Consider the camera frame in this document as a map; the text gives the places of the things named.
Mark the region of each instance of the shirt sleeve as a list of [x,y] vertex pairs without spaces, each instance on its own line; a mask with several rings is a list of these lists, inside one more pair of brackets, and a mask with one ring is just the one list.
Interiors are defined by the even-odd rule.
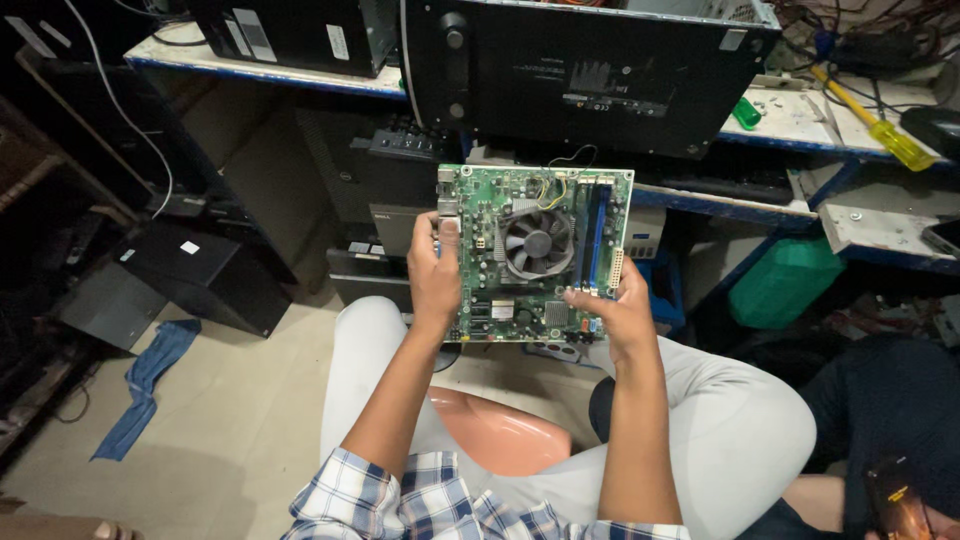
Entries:
[[690,532],[682,525],[595,521],[570,525],[566,537],[570,540],[690,540]]
[[399,539],[399,482],[382,468],[342,448],[290,504],[295,521],[282,540]]

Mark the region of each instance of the white pants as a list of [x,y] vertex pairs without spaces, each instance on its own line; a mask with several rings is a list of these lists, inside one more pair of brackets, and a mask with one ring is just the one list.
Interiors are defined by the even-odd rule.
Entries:
[[[396,306],[382,297],[358,300],[337,317],[321,460],[360,416],[406,332]],[[605,343],[589,347],[588,354],[613,375]],[[696,540],[734,538],[773,505],[804,467],[816,438],[813,416],[789,386],[743,362],[665,338],[660,338],[660,355],[684,524]],[[460,449],[427,398],[410,453],[434,451],[458,453],[460,475],[473,497],[490,489],[516,507],[548,500],[565,523],[596,519],[606,445],[531,477],[500,477]]]

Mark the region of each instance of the person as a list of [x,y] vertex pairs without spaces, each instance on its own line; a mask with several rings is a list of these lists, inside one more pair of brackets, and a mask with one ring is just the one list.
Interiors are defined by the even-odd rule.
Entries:
[[741,540],[876,539],[864,473],[905,457],[937,538],[960,540],[960,366],[927,340],[879,334],[851,344],[801,389],[817,443],[808,470],[846,459],[844,478],[804,475]]
[[734,538],[778,498],[813,448],[803,400],[749,365],[658,338],[647,286],[624,266],[617,301],[569,291],[609,342],[608,444],[530,477],[483,470],[426,399],[434,355],[461,306],[456,223],[421,215],[407,256],[414,322],[363,298],[337,317],[320,472],[290,505],[285,538]]

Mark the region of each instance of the plaid shirt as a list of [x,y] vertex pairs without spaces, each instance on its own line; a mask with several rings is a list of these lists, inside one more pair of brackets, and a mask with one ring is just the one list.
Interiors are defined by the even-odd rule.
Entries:
[[597,521],[561,526],[550,504],[516,511],[490,491],[477,499],[457,475],[452,452],[409,457],[402,485],[342,448],[290,504],[282,540],[689,540],[686,527]]

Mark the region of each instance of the cpu fan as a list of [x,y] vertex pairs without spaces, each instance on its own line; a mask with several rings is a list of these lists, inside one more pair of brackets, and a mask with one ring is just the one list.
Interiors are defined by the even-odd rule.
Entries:
[[563,272],[573,259],[570,220],[558,210],[532,210],[506,220],[501,229],[507,268],[523,280]]

